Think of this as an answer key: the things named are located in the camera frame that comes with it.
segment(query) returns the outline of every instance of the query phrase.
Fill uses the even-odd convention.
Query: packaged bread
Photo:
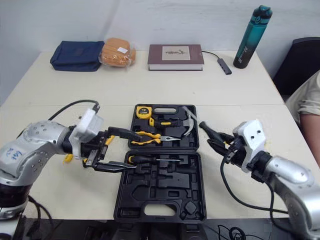
[[[100,63],[114,67],[130,66],[135,60],[136,49],[128,41],[115,37],[107,39],[99,56]]]

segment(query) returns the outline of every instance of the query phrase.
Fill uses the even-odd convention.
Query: yellow handled pliers
[[[146,132],[146,131],[137,131],[135,133],[140,135],[140,136],[148,136],[150,138],[153,138],[152,140],[149,140],[149,141],[142,141],[142,142],[132,141],[131,142],[132,144],[137,144],[137,145],[154,144],[154,143],[159,144],[159,143],[161,143],[163,141],[178,141],[178,140],[181,140],[180,138],[175,138],[175,137],[172,137],[172,136],[161,136],[160,133],[152,134],[152,133]]]

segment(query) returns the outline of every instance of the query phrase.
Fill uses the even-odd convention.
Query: beige shirt
[[[302,84],[285,104],[299,124],[300,114],[320,115],[320,70]]]

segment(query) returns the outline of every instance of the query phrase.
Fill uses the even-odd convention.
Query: person
[[[320,167],[320,70],[288,98],[286,106]]]

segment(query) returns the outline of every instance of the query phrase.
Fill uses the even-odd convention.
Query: toolbox
[[[194,105],[138,104],[125,163],[136,168],[121,175],[114,219],[121,223],[202,223],[206,202]],[[147,215],[147,205],[166,205],[174,215]]]

